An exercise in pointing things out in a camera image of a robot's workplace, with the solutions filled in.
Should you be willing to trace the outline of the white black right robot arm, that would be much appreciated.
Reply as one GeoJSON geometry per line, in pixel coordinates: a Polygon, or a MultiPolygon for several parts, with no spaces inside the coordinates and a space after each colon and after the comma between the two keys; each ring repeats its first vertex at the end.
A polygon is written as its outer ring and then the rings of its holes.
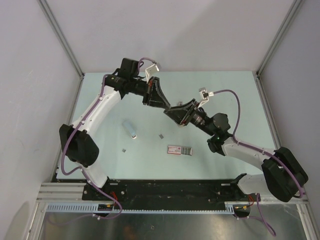
{"type": "Polygon", "coordinates": [[[262,171],[258,175],[243,173],[235,179],[236,185],[230,188],[235,200],[242,201],[261,190],[286,203],[303,197],[303,186],[309,177],[288,148],[262,148],[237,139],[229,133],[231,126],[225,113],[209,117],[194,99],[169,107],[164,113],[179,126],[193,124],[208,134],[207,145],[213,153],[244,161],[262,171]]]}

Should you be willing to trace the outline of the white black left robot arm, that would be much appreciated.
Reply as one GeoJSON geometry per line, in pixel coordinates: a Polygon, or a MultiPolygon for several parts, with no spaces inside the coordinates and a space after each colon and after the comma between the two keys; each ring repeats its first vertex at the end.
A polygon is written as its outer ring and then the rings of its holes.
{"type": "Polygon", "coordinates": [[[108,176],[102,170],[100,150],[93,136],[110,110],[127,94],[141,96],[144,105],[169,109],[171,105],[161,90],[160,80],[154,76],[160,69],[160,64],[151,58],[123,58],[119,68],[102,77],[100,91],[86,111],[72,124],[63,124],[59,129],[63,175],[74,173],[65,170],[64,158],[68,158],[94,186],[93,194],[100,200],[110,196],[111,188],[105,184],[108,176]]]}

